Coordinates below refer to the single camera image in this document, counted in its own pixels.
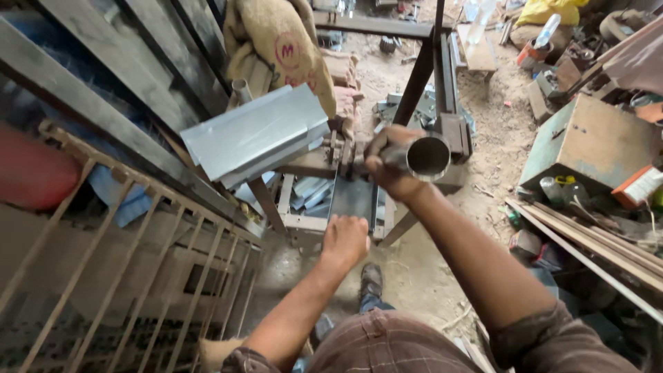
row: steel pipe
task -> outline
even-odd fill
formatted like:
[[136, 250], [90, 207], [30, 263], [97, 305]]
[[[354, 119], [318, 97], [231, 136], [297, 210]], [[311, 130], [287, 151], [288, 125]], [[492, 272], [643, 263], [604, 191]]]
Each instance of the steel pipe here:
[[237, 100], [239, 101], [239, 105], [244, 105], [247, 102], [253, 101], [253, 96], [249, 90], [249, 83], [247, 83], [246, 79], [235, 79], [233, 80], [232, 86], [235, 96], [237, 96]]
[[389, 145], [380, 152], [386, 165], [407, 172], [421, 181], [435, 181], [444, 176], [451, 163], [447, 141], [438, 133], [426, 132], [404, 146]]

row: blue cloth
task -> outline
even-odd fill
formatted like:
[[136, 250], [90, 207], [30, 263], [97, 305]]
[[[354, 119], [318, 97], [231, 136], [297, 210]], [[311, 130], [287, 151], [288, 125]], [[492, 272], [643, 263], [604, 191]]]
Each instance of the blue cloth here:
[[359, 313], [364, 314], [373, 307], [377, 307], [381, 310], [387, 311], [389, 309], [396, 309], [394, 306], [390, 305], [389, 303], [383, 302], [382, 299], [376, 297], [373, 294], [366, 294], [361, 298], [361, 302], [359, 303]]

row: paint can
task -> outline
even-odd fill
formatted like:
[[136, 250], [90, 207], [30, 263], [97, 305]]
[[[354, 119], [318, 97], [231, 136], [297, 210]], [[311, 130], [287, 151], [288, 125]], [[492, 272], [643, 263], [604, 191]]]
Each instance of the paint can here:
[[552, 52], [552, 44], [546, 43], [542, 48], [534, 49], [536, 38], [531, 39], [527, 45], [522, 49], [516, 63], [521, 68], [531, 69], [537, 62], [543, 62], [546, 57]]

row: dusty floor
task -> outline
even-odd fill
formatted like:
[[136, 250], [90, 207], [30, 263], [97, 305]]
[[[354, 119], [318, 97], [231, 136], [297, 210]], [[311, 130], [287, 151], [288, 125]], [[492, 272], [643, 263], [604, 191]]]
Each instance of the dusty floor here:
[[[420, 4], [420, 21], [432, 23], [436, 1], [423, 0]], [[450, 15], [446, 17], [447, 20], [453, 21], [459, 13], [459, 7], [447, 1], [445, 13]], [[499, 207], [504, 197], [512, 194], [509, 190], [518, 181], [536, 133], [526, 96], [526, 85], [531, 82], [531, 77], [516, 66], [518, 51], [514, 46], [499, 46], [497, 41], [500, 33], [497, 31], [487, 34], [493, 42], [499, 69], [489, 83], [484, 83], [481, 74], [462, 72], [458, 76], [460, 100], [474, 117], [477, 134], [474, 138], [475, 153], [466, 164], [469, 171], [467, 183], [449, 199], [464, 215], [476, 221], [484, 232], [506, 247], [513, 231]], [[343, 45], [343, 51], [355, 52], [361, 57], [357, 77], [366, 95], [361, 104], [365, 127], [363, 135], [372, 132], [374, 121], [371, 108], [375, 102], [384, 100], [388, 92], [395, 92], [399, 88], [404, 90], [414, 63], [403, 65], [401, 60], [416, 54], [419, 49], [413, 40], [404, 40], [402, 48], [388, 56], [380, 52], [378, 43], [377, 36], [350, 34]], [[506, 106], [505, 101], [510, 101], [511, 106]], [[494, 197], [479, 191], [479, 188]], [[399, 206], [396, 219], [405, 212], [405, 207]], [[308, 272], [316, 260], [315, 254], [304, 255], [286, 246], [273, 252], [256, 284], [255, 296], [249, 307], [253, 312], [247, 318], [243, 334], [255, 326], [278, 299]], [[473, 311], [454, 326], [444, 328], [470, 306], [446, 262], [420, 224], [415, 225], [392, 247], [373, 248], [368, 260], [382, 267], [385, 275], [385, 301], [397, 309], [416, 315], [447, 336], [465, 335], [475, 338], [476, 314]], [[344, 315], [356, 313], [360, 273], [361, 265], [341, 284], [328, 310], [332, 319], [340, 320]]]

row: foot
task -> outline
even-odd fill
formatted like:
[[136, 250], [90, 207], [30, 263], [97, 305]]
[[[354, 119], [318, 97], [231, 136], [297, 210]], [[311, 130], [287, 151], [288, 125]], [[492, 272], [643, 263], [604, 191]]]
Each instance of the foot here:
[[380, 266], [375, 263], [367, 263], [361, 270], [361, 290], [360, 296], [363, 298], [367, 294], [376, 297], [382, 297], [382, 271]]

